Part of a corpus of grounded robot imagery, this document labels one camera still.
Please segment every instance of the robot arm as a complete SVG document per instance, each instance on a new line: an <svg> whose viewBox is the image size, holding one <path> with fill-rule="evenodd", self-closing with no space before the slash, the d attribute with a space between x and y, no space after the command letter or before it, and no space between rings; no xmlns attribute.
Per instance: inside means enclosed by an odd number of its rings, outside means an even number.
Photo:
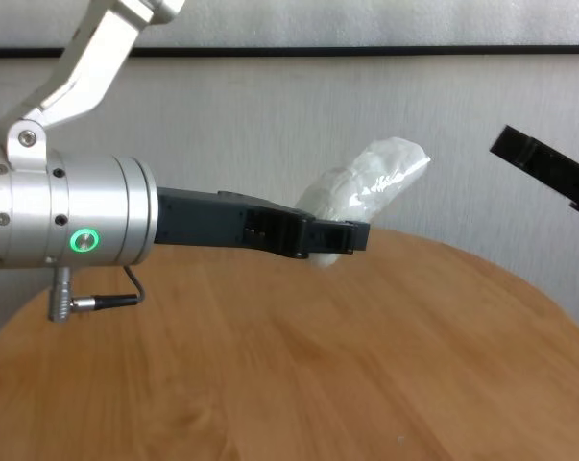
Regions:
<svg viewBox="0 0 579 461"><path fill-rule="evenodd" d="M71 157L48 148L46 130L97 107L139 34L171 21L183 3L92 0L54 75L0 120L0 268L54 268L53 321L141 301L143 293L73 299L70 273L127 268L143 261L154 243L296 258L366 248L365 223L319 221L237 194L157 189L150 169L134 158Z"/></svg>

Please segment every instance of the bolt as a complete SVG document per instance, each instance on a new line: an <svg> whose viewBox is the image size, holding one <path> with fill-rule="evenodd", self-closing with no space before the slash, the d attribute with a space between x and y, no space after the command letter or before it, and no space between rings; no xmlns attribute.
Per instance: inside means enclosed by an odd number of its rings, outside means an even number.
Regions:
<svg viewBox="0 0 579 461"><path fill-rule="evenodd" d="M8 213L0 213L0 226L7 226L10 223L10 215Z"/></svg>
<svg viewBox="0 0 579 461"><path fill-rule="evenodd" d="M69 222L69 219L67 219L67 216L65 216L64 214L60 214L59 216L57 216L55 218L55 224L57 226L64 226L68 222Z"/></svg>
<svg viewBox="0 0 579 461"><path fill-rule="evenodd" d="M20 141L20 144L24 147L33 147L37 143L37 136L31 130L25 130L18 135L18 141Z"/></svg>
<svg viewBox="0 0 579 461"><path fill-rule="evenodd" d="M7 174L8 174L8 167L0 164L0 175L7 175Z"/></svg>

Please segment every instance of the metal bracket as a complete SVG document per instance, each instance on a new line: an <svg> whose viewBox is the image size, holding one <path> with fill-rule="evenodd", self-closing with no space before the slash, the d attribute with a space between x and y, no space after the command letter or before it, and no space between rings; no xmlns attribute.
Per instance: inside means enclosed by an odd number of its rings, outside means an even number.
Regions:
<svg viewBox="0 0 579 461"><path fill-rule="evenodd" d="M12 168L45 172L44 131L95 109L140 33L174 19L184 2L93 0L52 77L0 120L0 146Z"/></svg>

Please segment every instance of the wood grain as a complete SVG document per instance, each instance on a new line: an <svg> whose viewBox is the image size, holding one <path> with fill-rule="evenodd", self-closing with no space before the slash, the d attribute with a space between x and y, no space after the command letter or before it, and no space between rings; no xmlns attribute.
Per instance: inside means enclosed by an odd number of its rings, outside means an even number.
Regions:
<svg viewBox="0 0 579 461"><path fill-rule="evenodd" d="M474 256L377 231L327 270L156 248L137 273L140 307L52 325L40 296L0 333L0 460L579 460L579 328Z"/></svg>

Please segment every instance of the silver cylindrical joint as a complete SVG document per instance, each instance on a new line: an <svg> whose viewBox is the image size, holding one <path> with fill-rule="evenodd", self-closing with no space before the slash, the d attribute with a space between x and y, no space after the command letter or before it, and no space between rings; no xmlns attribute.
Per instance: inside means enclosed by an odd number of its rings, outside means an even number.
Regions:
<svg viewBox="0 0 579 461"><path fill-rule="evenodd" d="M46 172L31 172L0 149L0 267L138 264L157 215L155 180L133 158L51 151Z"/></svg>

